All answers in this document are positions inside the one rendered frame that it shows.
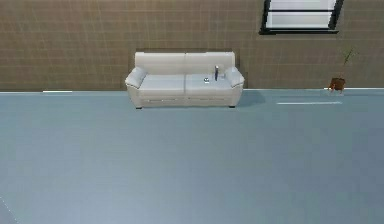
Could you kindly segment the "brown flowerpot with thin plant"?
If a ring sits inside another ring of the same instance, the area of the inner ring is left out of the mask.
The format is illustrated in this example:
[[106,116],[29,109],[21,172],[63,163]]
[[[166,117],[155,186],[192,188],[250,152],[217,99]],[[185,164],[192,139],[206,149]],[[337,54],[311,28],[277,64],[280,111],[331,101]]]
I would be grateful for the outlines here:
[[356,54],[353,47],[350,47],[348,50],[342,52],[342,63],[341,70],[337,77],[332,77],[331,81],[327,87],[327,90],[330,92],[338,91],[340,94],[344,91],[344,86],[346,84],[346,80],[343,77],[345,73],[345,69],[349,60]]

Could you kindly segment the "white two-seat sofa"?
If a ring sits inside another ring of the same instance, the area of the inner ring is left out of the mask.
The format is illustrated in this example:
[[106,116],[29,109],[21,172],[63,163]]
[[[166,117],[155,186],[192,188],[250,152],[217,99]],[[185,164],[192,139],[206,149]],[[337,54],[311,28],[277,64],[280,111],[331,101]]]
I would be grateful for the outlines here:
[[[218,79],[215,81],[215,65]],[[244,76],[235,66],[233,52],[137,52],[125,79],[136,108],[161,106],[236,107]]]

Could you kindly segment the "black framed window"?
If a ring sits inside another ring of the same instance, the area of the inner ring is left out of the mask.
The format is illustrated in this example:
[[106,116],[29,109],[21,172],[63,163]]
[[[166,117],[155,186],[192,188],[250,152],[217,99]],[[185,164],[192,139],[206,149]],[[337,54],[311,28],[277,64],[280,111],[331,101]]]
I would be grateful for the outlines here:
[[264,0],[260,35],[337,34],[344,0]]

